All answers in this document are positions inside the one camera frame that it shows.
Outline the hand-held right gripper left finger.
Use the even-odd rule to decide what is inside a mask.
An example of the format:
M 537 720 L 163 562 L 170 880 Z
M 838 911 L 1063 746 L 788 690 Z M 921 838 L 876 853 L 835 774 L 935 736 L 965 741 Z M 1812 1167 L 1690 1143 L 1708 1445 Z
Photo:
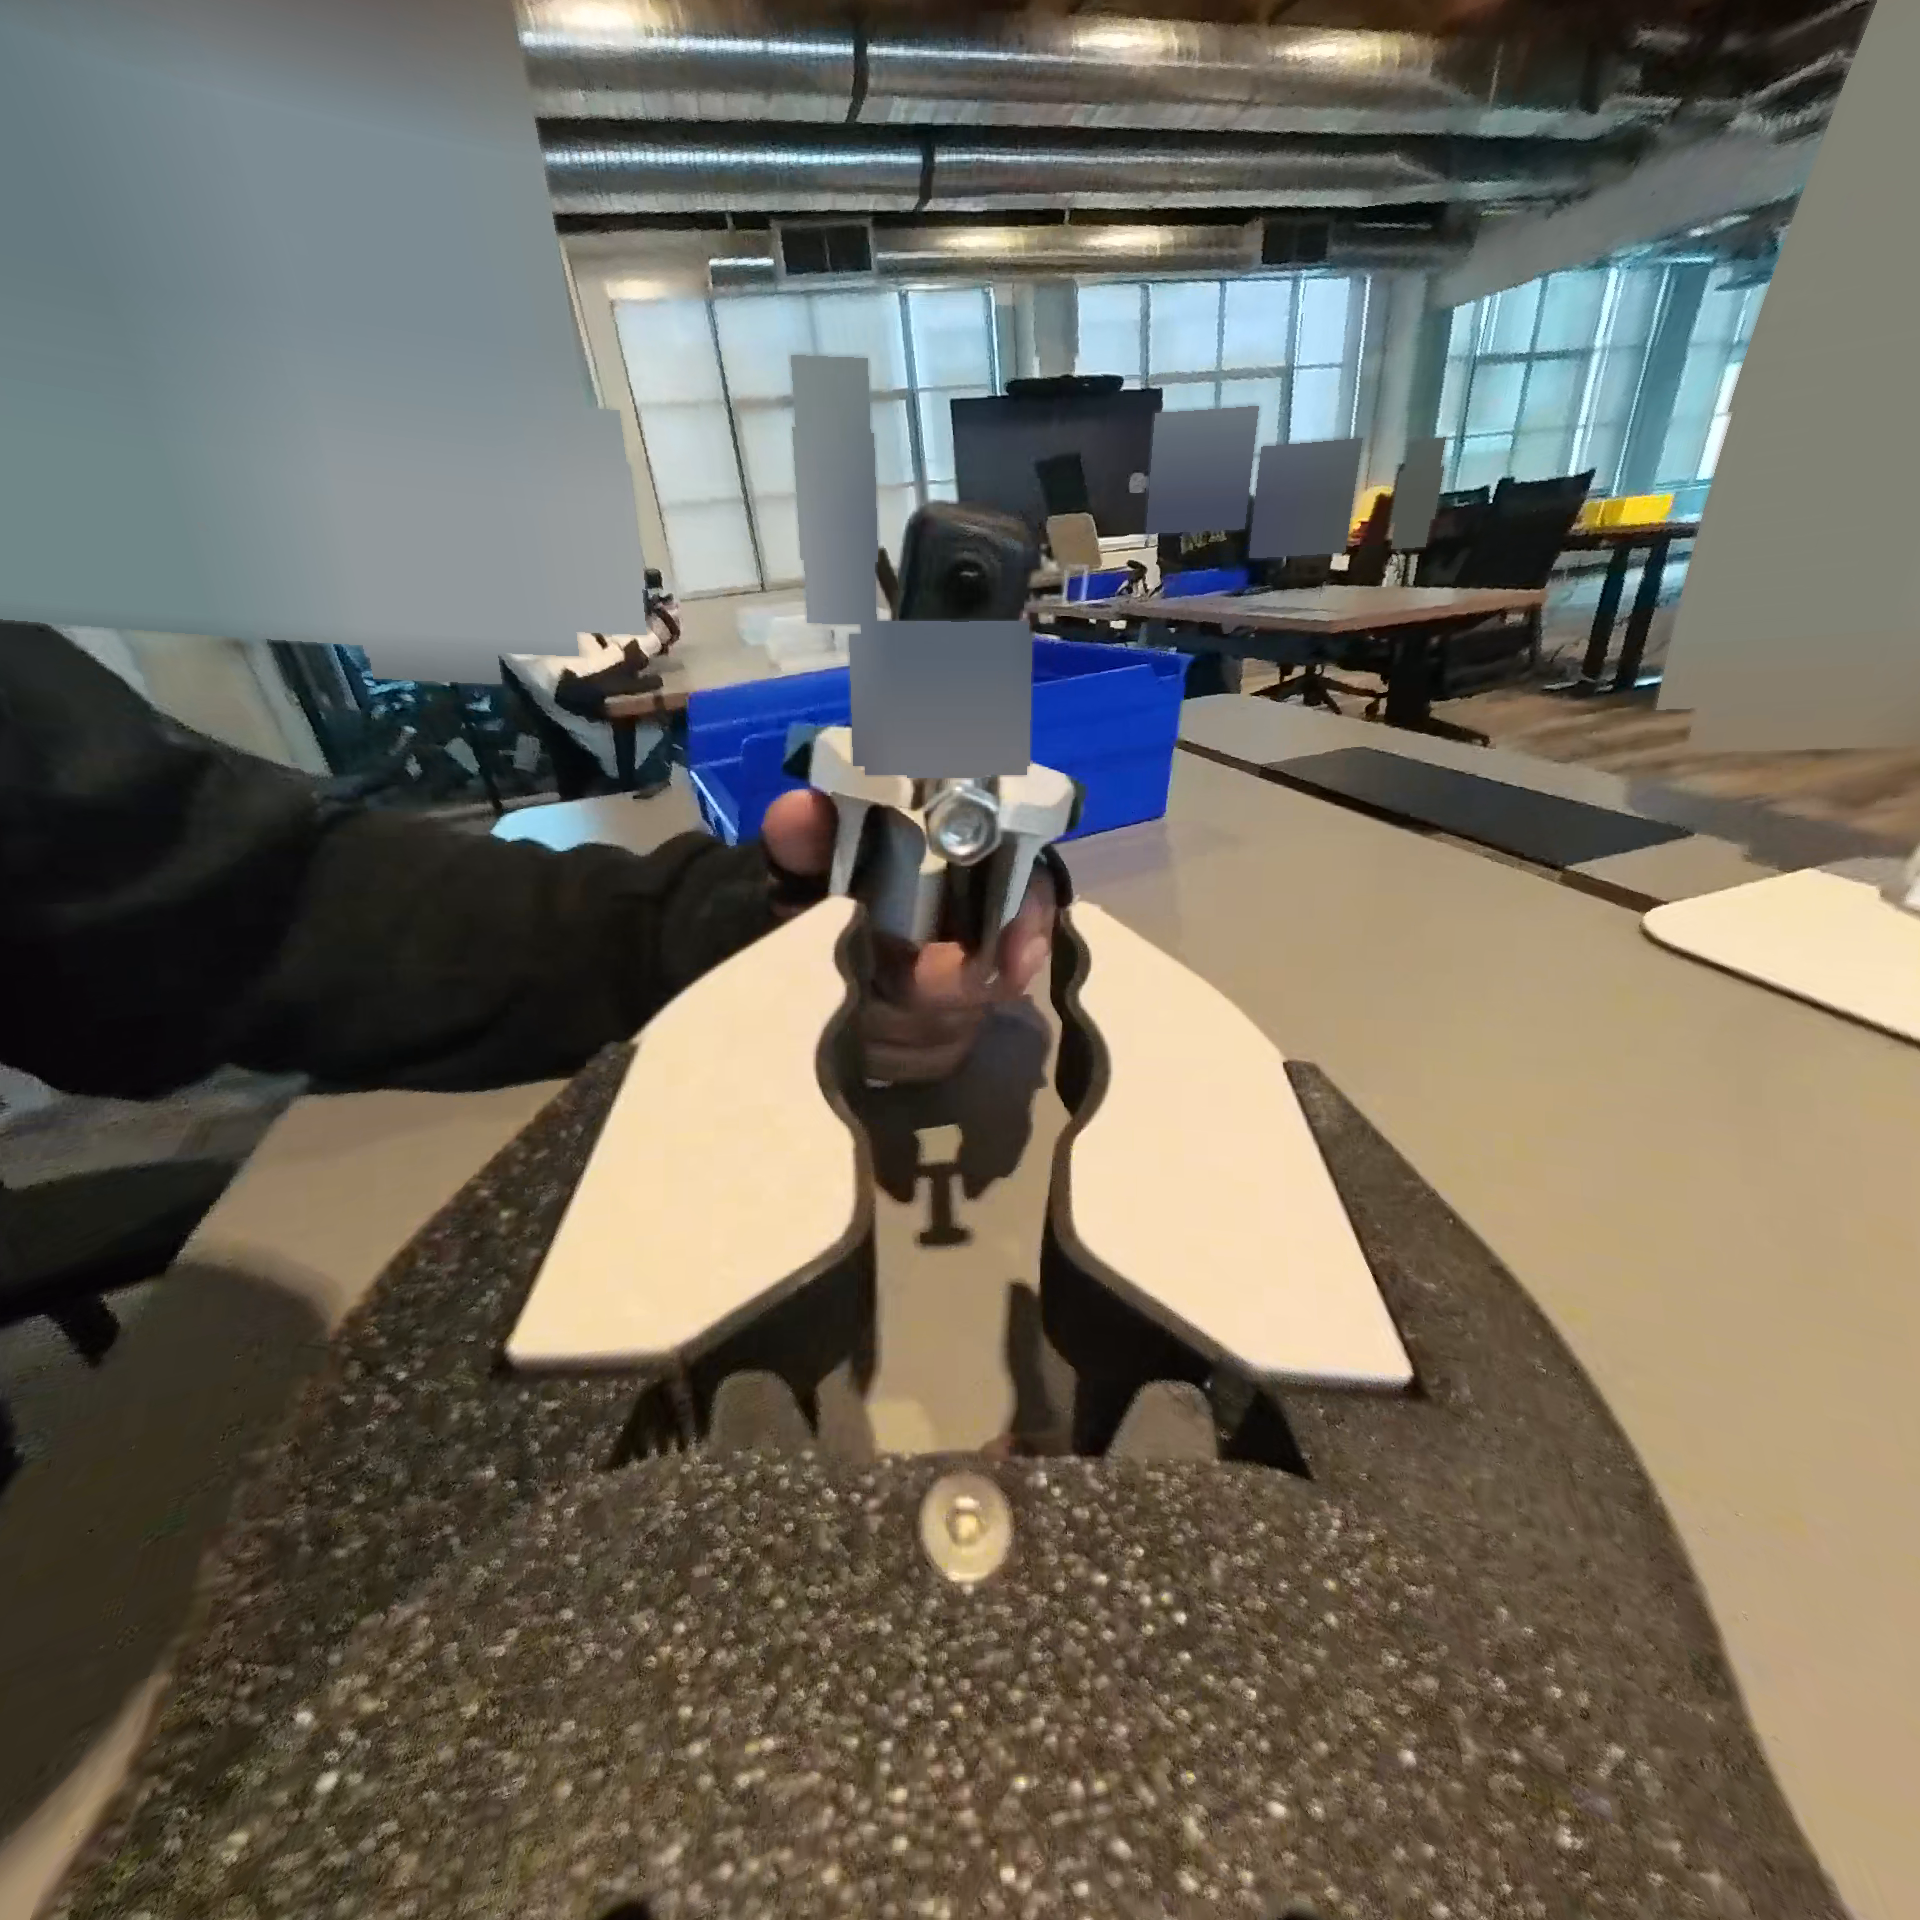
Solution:
M 513 1326 L 513 1369 L 695 1361 L 872 1222 L 829 1042 L 864 916 L 825 897 L 649 1018 Z

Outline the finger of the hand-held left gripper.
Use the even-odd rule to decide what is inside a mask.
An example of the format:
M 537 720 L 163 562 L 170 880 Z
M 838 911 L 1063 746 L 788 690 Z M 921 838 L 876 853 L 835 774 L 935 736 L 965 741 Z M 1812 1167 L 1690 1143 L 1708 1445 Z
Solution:
M 1071 908 L 1071 880 L 1063 861 L 1052 853 L 1078 824 L 1078 796 L 1014 796 L 1000 802 L 1000 853 L 1006 882 L 1000 908 L 1021 911 L 1038 876 L 1050 886 L 1052 908 Z
M 902 812 L 893 804 L 829 804 L 829 895 L 854 897 L 867 920 L 902 908 Z

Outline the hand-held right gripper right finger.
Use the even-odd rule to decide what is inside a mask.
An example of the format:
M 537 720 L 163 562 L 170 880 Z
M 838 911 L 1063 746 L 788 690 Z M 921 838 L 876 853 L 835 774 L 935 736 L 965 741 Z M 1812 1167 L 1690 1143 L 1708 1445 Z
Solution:
M 1188 1352 L 1262 1382 L 1408 1393 L 1282 1045 L 1097 904 L 1060 920 L 1050 1246 Z

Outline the blue plastic storage bin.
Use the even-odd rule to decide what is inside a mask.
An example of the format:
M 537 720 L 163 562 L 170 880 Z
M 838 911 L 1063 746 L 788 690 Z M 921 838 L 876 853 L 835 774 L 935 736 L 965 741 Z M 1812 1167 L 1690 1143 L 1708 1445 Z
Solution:
M 1084 787 L 1075 834 L 1157 821 L 1181 727 L 1189 658 L 1084 639 L 1034 644 L 1034 754 Z M 791 731 L 852 716 L 846 665 L 697 690 L 684 700 L 684 774 L 714 834 L 754 838 L 780 791 Z

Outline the person's left forearm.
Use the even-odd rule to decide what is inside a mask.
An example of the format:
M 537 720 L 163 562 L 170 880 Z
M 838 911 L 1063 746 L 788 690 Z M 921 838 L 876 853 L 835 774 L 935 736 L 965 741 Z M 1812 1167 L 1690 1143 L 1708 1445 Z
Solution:
M 548 853 L 343 804 L 4 623 L 4 1070 L 55 1091 L 573 1075 L 818 895 L 701 830 Z

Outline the person's left hand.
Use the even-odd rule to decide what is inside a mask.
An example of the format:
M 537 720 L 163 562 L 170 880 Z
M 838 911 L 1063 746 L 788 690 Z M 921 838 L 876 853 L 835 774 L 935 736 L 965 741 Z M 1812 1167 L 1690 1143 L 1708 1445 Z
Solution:
M 989 1018 L 1030 997 L 1046 972 L 1055 911 L 1052 870 L 1038 863 L 993 955 L 876 937 L 854 1018 L 864 1075 L 872 1085 L 938 1085 L 958 1072 Z

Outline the black monitor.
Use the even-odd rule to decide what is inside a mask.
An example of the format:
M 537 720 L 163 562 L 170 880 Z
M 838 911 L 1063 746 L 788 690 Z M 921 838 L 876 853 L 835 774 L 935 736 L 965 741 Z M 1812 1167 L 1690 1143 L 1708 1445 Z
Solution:
M 948 398 L 952 498 L 1018 515 L 1030 533 L 1086 514 L 1101 537 L 1142 537 L 1157 414 L 1161 392 L 1111 377 Z

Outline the wooden desk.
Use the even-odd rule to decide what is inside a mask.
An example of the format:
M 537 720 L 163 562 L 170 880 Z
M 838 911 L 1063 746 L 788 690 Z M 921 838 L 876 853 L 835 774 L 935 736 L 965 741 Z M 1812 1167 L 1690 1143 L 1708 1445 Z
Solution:
M 1473 741 L 1473 733 L 1432 714 L 1443 698 L 1445 644 L 1486 623 L 1524 639 L 1546 604 L 1546 589 L 1282 589 L 1114 597 L 1069 604 L 1063 615 L 1157 636 L 1188 656 L 1289 665 L 1294 685 L 1352 656 L 1357 644 L 1385 644 L 1381 720 L 1404 733 Z

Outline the metal ventilation duct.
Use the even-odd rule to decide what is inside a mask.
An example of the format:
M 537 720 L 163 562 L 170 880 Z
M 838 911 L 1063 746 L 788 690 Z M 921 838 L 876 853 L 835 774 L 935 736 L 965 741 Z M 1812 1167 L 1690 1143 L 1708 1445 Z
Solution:
M 1515 209 L 1763 129 L 1788 28 L 517 3 L 565 222 Z

